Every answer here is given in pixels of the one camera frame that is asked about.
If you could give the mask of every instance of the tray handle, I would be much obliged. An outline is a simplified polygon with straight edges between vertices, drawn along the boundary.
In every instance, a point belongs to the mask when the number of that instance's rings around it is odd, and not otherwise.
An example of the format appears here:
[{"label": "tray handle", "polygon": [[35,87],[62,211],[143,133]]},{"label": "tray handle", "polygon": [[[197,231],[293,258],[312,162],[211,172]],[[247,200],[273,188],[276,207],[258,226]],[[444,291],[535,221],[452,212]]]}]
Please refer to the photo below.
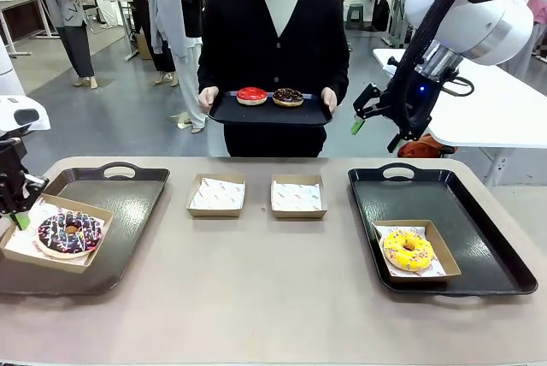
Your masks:
[{"label": "tray handle", "polygon": [[[131,169],[135,175],[134,176],[126,176],[126,175],[114,175],[114,176],[106,176],[106,172],[109,169],[112,168],[127,168]],[[137,165],[133,165],[129,162],[111,162],[107,163],[106,165],[103,165],[102,167],[98,168],[89,168],[86,171],[88,174],[94,174],[98,179],[101,180],[147,180],[148,174],[146,172],[146,169],[142,169],[138,167]]]},{"label": "tray handle", "polygon": [[[408,169],[412,171],[413,173],[412,178],[409,178],[408,176],[402,176],[402,175],[399,175],[399,176],[396,175],[389,178],[385,176],[385,172],[389,171],[390,169],[396,169],[396,168]],[[426,172],[427,171],[425,171],[424,169],[419,169],[415,167],[414,165],[410,165],[408,163],[394,162],[388,165],[384,165],[382,168],[376,169],[373,173],[377,174],[377,176],[375,177],[377,180],[391,180],[391,181],[401,182],[406,180],[419,180],[421,176],[425,174]]]}]

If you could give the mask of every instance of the chocolate icing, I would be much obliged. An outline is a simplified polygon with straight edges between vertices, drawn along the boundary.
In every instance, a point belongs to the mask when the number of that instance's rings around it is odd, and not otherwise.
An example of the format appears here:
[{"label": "chocolate icing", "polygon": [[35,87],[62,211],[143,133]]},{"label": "chocolate icing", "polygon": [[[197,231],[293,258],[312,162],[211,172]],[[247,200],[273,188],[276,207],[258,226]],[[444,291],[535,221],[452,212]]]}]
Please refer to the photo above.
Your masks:
[{"label": "chocolate icing", "polygon": [[279,88],[274,94],[273,98],[284,103],[299,103],[304,100],[303,95],[291,88]]},{"label": "chocolate icing", "polygon": [[[67,233],[66,227],[76,227],[76,233]],[[101,224],[92,216],[69,211],[54,215],[38,228],[38,239],[47,248],[61,253],[93,251],[101,239]]]}]

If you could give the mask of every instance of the yellow donut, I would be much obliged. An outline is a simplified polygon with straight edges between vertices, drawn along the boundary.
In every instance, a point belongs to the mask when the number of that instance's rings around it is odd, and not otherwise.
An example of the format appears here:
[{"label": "yellow donut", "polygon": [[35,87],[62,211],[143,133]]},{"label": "yellow donut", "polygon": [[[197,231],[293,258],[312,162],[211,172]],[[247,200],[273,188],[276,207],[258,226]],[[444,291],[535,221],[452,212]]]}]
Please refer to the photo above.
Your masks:
[{"label": "yellow donut", "polygon": [[388,261],[409,272],[426,269],[435,256],[431,244],[410,231],[396,231],[387,235],[384,254]]}]

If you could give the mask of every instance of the red donut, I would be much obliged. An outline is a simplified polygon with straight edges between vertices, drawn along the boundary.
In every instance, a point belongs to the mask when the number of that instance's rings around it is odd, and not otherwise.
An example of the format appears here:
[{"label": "red donut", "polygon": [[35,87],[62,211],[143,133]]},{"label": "red donut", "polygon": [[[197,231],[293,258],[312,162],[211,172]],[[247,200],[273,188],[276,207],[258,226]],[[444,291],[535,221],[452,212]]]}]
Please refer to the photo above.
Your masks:
[{"label": "red donut", "polygon": [[268,99],[268,93],[250,86],[238,91],[238,102],[242,105],[260,105]]}]

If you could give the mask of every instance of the pink shirt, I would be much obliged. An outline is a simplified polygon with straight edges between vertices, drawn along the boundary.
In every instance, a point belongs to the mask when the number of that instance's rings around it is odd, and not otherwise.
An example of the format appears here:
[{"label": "pink shirt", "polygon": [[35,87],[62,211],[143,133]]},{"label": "pink shirt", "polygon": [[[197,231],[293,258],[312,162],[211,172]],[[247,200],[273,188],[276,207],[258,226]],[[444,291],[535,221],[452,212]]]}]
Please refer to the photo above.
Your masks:
[{"label": "pink shirt", "polygon": [[547,24],[547,3],[541,0],[530,0],[528,8],[533,12],[533,20]]}]

